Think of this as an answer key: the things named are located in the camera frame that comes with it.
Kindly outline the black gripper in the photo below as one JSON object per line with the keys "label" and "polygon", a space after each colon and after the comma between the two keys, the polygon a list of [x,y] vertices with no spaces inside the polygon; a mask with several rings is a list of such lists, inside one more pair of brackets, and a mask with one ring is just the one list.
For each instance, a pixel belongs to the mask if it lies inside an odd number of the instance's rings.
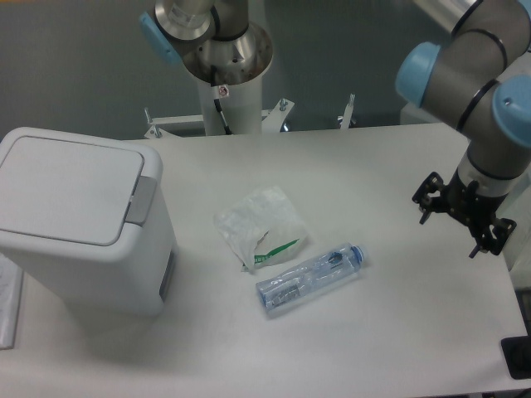
{"label": "black gripper", "polygon": [[465,185],[455,171],[444,189],[441,176],[431,172],[412,197],[421,212],[421,225],[426,223],[432,213],[442,213],[446,201],[448,214],[466,226],[475,240],[470,258],[475,258],[480,252],[499,255],[517,226],[514,220],[496,216],[507,195],[482,196],[479,186],[476,180]]}

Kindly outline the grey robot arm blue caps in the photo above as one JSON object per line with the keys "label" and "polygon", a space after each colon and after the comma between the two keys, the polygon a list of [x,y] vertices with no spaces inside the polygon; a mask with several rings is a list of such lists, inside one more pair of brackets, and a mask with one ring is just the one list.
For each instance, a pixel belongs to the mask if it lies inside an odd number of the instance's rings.
{"label": "grey robot arm blue caps", "polygon": [[527,1],[420,1],[451,34],[416,46],[395,80],[397,93],[469,142],[452,179],[430,174],[412,200],[424,218],[446,213],[465,226],[475,252],[498,255],[516,224],[496,215],[530,164],[530,78],[501,75],[530,48]]}

